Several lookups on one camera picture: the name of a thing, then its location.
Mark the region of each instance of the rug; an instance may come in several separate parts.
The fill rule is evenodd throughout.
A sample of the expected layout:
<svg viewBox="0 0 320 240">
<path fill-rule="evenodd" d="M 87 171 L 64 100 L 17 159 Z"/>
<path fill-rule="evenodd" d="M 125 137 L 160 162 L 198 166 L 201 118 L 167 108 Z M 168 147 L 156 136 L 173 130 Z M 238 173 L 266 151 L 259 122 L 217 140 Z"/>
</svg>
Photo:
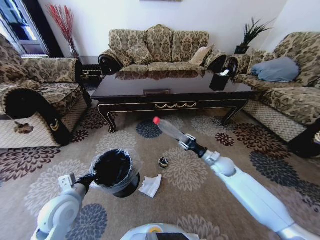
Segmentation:
<svg viewBox="0 0 320 240">
<path fill-rule="evenodd" d="M 274 240 L 227 190 L 208 166 L 152 123 L 155 114 L 170 121 L 200 145 L 253 176 L 288 208 L 301 226 L 320 235 L 320 162 L 302 159 L 244 112 L 228 126 L 221 125 L 225 110 L 163 111 L 114 114 L 117 132 L 92 107 L 64 147 L 0 150 L 0 239 L 30 239 L 42 206 L 60 193 L 58 177 L 86 174 L 94 156 L 108 149 L 135 149 L 145 176 L 162 174 L 152 199 L 136 191 L 117 198 L 90 189 L 67 240 L 119 240 L 132 228 L 149 223 L 178 225 L 207 240 Z M 158 160 L 166 157 L 167 168 Z"/>
</svg>

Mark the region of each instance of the wall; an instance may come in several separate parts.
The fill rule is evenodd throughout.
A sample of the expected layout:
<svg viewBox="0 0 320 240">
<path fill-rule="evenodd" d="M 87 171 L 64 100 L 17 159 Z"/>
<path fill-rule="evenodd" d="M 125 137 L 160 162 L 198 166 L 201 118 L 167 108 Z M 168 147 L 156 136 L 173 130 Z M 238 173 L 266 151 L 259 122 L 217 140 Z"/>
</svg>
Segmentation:
<svg viewBox="0 0 320 240">
<path fill-rule="evenodd" d="M 272 52 L 293 32 L 320 32 L 319 0 L 288 0 L 265 39 L 262 49 Z"/>
<path fill-rule="evenodd" d="M 210 33 L 215 49 L 232 54 L 243 40 L 245 23 L 251 17 L 263 22 L 275 19 L 287 0 L 39 0 L 57 41 L 66 56 L 69 47 L 48 14 L 46 5 L 66 4 L 74 13 L 74 37 L 82 56 L 98 56 L 108 49 L 110 29 L 146 30 L 163 24 L 173 30 L 203 30 Z M 260 47 L 267 33 L 251 46 Z"/>
</svg>

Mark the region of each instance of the patterned sofa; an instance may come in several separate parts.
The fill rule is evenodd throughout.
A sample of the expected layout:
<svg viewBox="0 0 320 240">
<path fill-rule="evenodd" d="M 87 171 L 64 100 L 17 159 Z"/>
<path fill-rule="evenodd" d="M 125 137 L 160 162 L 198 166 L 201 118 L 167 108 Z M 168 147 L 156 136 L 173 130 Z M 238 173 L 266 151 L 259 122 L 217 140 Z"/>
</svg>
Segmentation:
<svg viewBox="0 0 320 240">
<path fill-rule="evenodd" d="M 234 81 L 260 92 L 244 110 L 289 143 L 296 154 L 320 154 L 313 139 L 320 131 L 320 32 L 293 32 L 273 53 L 252 51 L 253 55 L 233 55 Z M 293 82 L 266 82 L 248 74 L 254 64 L 287 56 L 299 66 Z"/>
<path fill-rule="evenodd" d="M 212 51 L 203 66 L 188 63 L 197 50 L 208 45 L 209 34 L 206 31 L 173 31 L 161 24 L 146 31 L 113 29 L 109 32 L 109 46 L 127 51 L 138 43 L 145 43 L 154 62 L 148 65 L 131 64 L 123 67 L 113 52 L 108 49 L 99 56 L 103 75 L 121 72 L 147 71 L 198 71 L 210 69 L 220 72 L 226 55 Z"/>
<path fill-rule="evenodd" d="M 64 146 L 91 104 L 71 58 L 21 58 L 0 34 L 0 149 Z"/>
</svg>

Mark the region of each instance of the coffee table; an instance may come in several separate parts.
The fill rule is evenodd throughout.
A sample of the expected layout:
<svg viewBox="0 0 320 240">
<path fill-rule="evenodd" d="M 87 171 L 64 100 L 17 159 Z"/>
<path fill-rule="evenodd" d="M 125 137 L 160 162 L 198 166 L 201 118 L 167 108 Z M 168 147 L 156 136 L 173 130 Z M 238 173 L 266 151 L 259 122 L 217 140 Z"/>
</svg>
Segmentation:
<svg viewBox="0 0 320 240">
<path fill-rule="evenodd" d="M 255 93 L 211 71 L 146 71 L 108 75 L 91 98 L 114 133 L 111 115 L 118 112 L 231 108 L 222 119 L 225 126 Z"/>
</svg>

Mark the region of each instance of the plastic bottle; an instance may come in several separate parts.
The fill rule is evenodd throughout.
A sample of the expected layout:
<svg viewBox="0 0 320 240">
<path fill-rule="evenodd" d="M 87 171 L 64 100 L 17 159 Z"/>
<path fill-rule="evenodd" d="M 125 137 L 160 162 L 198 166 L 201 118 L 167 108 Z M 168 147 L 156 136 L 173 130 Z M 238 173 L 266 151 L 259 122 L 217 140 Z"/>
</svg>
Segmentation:
<svg viewBox="0 0 320 240">
<path fill-rule="evenodd" d="M 186 143 L 189 140 L 189 138 L 187 138 L 179 129 L 173 126 L 170 122 L 162 120 L 157 116 L 153 119 L 153 122 L 157 124 L 157 126 L 162 132 L 169 135 L 170 137 L 183 143 Z"/>
</svg>

